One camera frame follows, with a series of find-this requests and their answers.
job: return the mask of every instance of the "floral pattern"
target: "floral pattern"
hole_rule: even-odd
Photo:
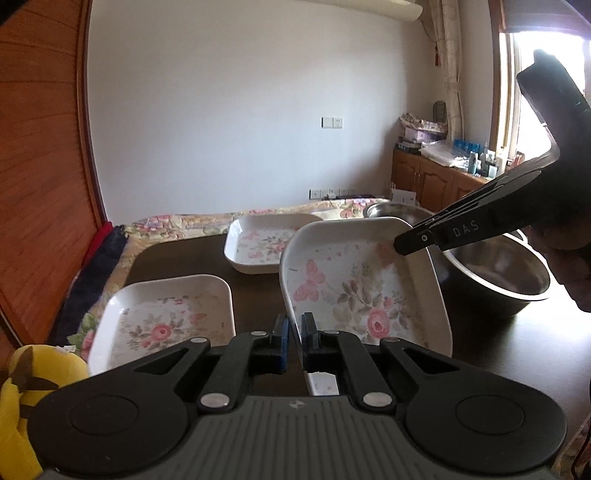
[[[211,294],[145,301],[124,310],[120,322],[110,368],[195,336],[209,338],[213,346],[233,336],[228,305]]]
[[[294,310],[312,312],[319,329],[352,332],[374,345],[399,336],[428,346],[410,272],[389,245],[316,249],[305,268],[294,269],[288,289]]]
[[[570,467],[573,464],[574,458],[584,444],[585,437],[589,432],[589,422],[591,417],[587,417],[579,431],[571,439],[570,442],[562,449],[562,452],[556,458],[552,471],[558,475],[561,480],[573,480],[573,474],[570,471]],[[591,461],[591,442],[585,447],[585,450],[581,454],[581,457],[577,461],[575,470],[579,476],[583,473],[585,466]]]
[[[387,199],[323,200],[287,208],[251,210],[215,215],[158,215],[125,225],[128,242],[119,262],[107,281],[99,300],[86,313],[78,332],[68,340],[76,347],[76,352],[84,359],[94,340],[95,330],[109,300],[125,285],[125,280],[136,257],[145,249],[163,242],[197,238],[227,233],[230,224],[244,215],[265,215],[277,213],[313,213],[324,220],[343,218],[345,215],[361,218],[366,205],[375,202],[387,202]]]
[[[235,260],[247,265],[278,264],[295,232],[295,228],[245,231],[238,238]]]

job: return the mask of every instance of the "red cloth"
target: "red cloth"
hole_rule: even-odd
[[[94,256],[97,249],[100,247],[102,242],[105,240],[107,235],[109,235],[113,231],[113,224],[111,222],[106,222],[102,227],[100,227],[99,231],[95,234],[95,237],[90,242],[88,250],[86,251],[86,255],[84,256],[84,260],[82,261],[82,267],[85,267],[90,259]]]

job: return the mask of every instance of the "white wall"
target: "white wall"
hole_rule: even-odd
[[[432,65],[418,22],[295,0],[94,0],[90,128],[107,216],[381,194],[398,116],[431,116]],[[321,129],[323,115],[343,129]]]
[[[463,68],[460,91],[466,139],[484,145],[491,136],[493,56],[488,0],[460,0]]]

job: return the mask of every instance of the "window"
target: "window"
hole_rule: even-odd
[[[585,94],[585,62],[589,58],[589,42],[581,37],[559,32],[520,32],[511,34],[515,64],[521,71],[534,62],[534,50],[542,49],[554,55],[567,70],[577,87]],[[550,149],[550,139],[531,109],[529,103],[519,94],[517,138],[511,138],[514,148],[525,154],[526,160],[539,157]]]
[[[529,160],[546,153],[550,139],[515,77],[533,64],[535,50],[545,50],[557,57],[591,103],[591,7],[587,0],[488,2],[495,62],[491,146],[504,149],[509,160],[517,152]]]

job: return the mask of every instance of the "wooden headboard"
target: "wooden headboard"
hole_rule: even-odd
[[[12,344],[47,340],[103,220],[86,109],[89,13],[88,0],[30,0],[0,25],[0,308]]]

